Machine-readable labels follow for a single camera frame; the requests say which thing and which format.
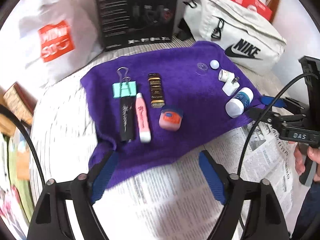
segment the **black box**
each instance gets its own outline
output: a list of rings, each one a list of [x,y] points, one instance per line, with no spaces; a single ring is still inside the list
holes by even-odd
[[[177,0],[97,0],[106,51],[170,42]]]

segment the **pink highlighter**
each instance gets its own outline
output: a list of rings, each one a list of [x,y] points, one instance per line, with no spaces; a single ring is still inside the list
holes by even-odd
[[[149,129],[146,103],[144,102],[141,93],[138,93],[136,96],[136,114],[138,119],[140,141],[142,143],[149,143],[151,141],[151,133]]]

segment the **pink lip balm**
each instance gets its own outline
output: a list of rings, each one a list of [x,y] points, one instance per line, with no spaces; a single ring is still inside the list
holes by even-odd
[[[177,131],[180,128],[183,111],[173,106],[162,106],[159,125],[168,131]]]
[[[144,102],[141,93],[138,93],[136,96],[136,114],[140,141],[142,143],[149,143],[151,141],[151,132],[148,123],[146,103]]]

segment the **newspaper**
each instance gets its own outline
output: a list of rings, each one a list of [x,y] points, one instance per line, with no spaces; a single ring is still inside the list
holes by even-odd
[[[229,131],[176,163],[152,168],[107,190],[93,208],[109,239],[207,239],[223,206],[213,197],[199,167],[199,152],[208,150],[229,173],[236,172],[251,126],[252,123]],[[286,219],[296,218],[302,205],[300,201],[296,214],[289,215],[294,191],[301,195],[302,187],[299,183],[296,188],[293,186],[298,179],[294,170],[294,147],[279,140],[270,125],[260,123],[248,145],[241,173],[241,177],[249,181],[270,180]],[[243,206],[244,221],[249,204],[250,201],[246,201]],[[72,201],[67,202],[67,206],[76,239],[83,239]],[[238,224],[233,240],[240,239],[241,234]]]

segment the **human hand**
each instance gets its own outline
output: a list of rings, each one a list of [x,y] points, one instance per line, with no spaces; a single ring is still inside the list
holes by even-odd
[[[310,160],[315,161],[316,163],[320,164],[320,150],[319,149],[314,149],[309,146],[308,150],[307,150],[307,154],[308,154],[308,157],[310,158]],[[297,144],[296,148],[294,149],[293,155],[296,159],[295,169],[296,169],[296,172],[298,173],[298,175],[300,176],[302,173],[305,172],[306,168],[303,164],[303,157],[302,157],[302,153],[300,151],[299,144]],[[317,172],[316,172],[313,180],[315,182],[320,181],[320,165],[317,168]]]

